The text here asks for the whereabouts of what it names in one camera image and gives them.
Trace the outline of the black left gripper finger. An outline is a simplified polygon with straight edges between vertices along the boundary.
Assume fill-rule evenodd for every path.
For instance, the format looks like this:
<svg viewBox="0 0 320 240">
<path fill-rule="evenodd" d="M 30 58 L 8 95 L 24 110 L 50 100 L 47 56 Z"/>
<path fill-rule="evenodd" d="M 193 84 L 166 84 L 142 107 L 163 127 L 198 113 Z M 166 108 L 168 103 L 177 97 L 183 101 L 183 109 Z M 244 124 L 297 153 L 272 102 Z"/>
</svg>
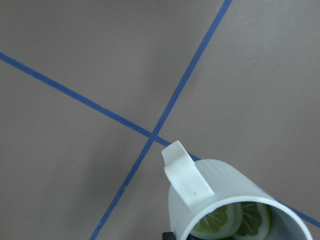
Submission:
<svg viewBox="0 0 320 240">
<path fill-rule="evenodd" d="M 162 233 L 162 240 L 175 240 L 175 234 L 170 232 L 163 232 Z"/>
</svg>

